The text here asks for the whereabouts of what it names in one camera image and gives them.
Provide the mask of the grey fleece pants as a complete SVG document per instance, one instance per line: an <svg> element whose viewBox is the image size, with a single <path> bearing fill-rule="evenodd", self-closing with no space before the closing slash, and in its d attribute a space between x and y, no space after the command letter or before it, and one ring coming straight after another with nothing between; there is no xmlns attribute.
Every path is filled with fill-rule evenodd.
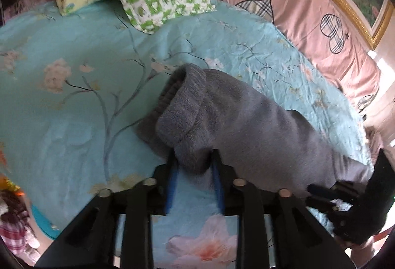
<svg viewBox="0 0 395 269"><path fill-rule="evenodd" d="M258 188L286 188L300 198L312 183L327 188L338 180L364 184L372 174L336 151L299 112L226 73L194 64L170 76L136 132L157 155L173 151L181 167L206 186L206 157L214 149Z"/></svg>

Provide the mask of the turquoise floral bed sheet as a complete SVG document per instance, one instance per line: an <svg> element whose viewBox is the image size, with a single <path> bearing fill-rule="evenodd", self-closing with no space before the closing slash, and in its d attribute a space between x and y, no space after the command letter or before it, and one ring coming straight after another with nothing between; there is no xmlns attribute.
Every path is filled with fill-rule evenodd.
<svg viewBox="0 0 395 269"><path fill-rule="evenodd" d="M44 230L59 233L97 191L125 190L151 174L160 159L133 124L186 62L250 84L299 111L338 151L370 163L345 96L255 15L217 2L214 12L146 35L115 1L69 16L45 4L1 29L1 168Z"/></svg>

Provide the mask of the pink quilt with plaid hearts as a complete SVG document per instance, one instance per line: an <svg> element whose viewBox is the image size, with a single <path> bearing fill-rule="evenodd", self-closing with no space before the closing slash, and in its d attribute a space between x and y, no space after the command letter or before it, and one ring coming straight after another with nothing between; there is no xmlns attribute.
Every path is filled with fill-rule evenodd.
<svg viewBox="0 0 395 269"><path fill-rule="evenodd" d="M378 94L380 69L331 0L221 0L273 23L359 110Z"/></svg>

